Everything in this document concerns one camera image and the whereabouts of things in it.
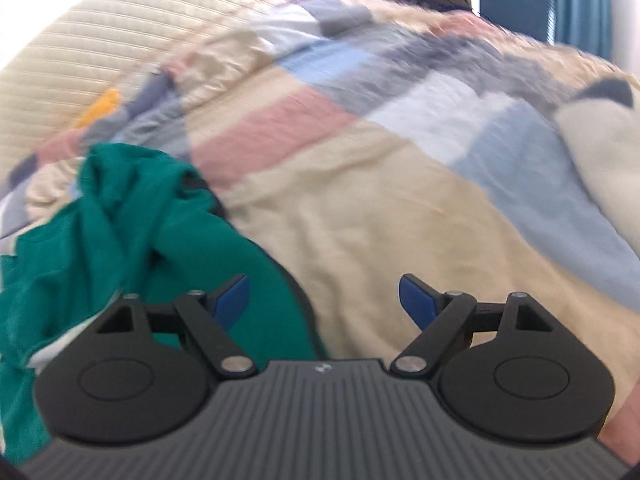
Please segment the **green zip hoodie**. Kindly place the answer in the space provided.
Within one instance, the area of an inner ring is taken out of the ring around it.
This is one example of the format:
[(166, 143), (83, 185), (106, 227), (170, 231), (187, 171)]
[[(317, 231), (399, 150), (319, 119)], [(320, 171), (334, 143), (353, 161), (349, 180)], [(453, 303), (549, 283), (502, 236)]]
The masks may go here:
[(1, 258), (1, 427), (20, 464), (50, 440), (37, 413), (32, 358), (55, 352), (125, 294), (162, 304), (244, 275), (250, 301), (232, 339), (258, 364), (321, 360), (314, 310), (292, 275), (241, 235), (186, 162), (149, 148), (102, 144), (76, 200), (17, 237)]

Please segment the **patchwork quilt bedspread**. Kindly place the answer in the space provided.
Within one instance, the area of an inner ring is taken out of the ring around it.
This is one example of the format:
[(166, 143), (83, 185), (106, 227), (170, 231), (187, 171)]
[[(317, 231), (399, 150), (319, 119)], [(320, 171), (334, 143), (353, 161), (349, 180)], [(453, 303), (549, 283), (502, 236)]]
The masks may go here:
[(639, 457), (639, 251), (593, 200), (554, 114), (604, 78), (582, 51), (466, 12), (290, 0), (168, 52), (120, 107), (1, 174), (1, 258), (79, 194), (90, 151), (191, 165), (308, 298), (334, 358), (390, 360), (416, 332), (411, 272), (497, 301), (526, 290), (610, 369), (601, 437)]

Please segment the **cream fleece blanket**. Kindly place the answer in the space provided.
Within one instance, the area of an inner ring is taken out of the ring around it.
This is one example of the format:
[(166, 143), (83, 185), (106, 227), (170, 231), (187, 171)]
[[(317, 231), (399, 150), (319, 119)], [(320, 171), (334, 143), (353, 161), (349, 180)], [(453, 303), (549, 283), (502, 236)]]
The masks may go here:
[(554, 114), (589, 194), (618, 234), (639, 250), (639, 90), (604, 78)]

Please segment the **cream quilted headboard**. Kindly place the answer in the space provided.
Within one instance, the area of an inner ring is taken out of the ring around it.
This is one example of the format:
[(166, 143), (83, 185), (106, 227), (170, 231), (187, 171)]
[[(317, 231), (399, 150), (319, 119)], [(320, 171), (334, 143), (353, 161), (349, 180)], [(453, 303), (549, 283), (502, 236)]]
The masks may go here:
[(82, 0), (1, 70), (1, 173), (73, 125), (99, 96), (131, 96), (168, 52), (281, 0)]

